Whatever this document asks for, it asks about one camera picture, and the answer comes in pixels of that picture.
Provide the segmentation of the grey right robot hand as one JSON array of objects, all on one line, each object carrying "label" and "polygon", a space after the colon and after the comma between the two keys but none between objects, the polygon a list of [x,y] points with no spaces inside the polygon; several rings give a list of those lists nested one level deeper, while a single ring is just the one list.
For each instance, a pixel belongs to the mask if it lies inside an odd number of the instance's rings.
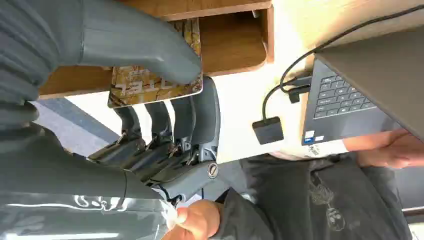
[{"label": "grey right robot hand", "polygon": [[[196,20],[169,23],[115,0],[0,3],[0,237],[3,240],[161,240],[176,206],[213,176],[216,87],[202,71]],[[147,100],[145,144],[134,101],[112,98],[122,136],[88,157],[37,124],[40,96],[145,86],[189,87],[166,107]]]}]

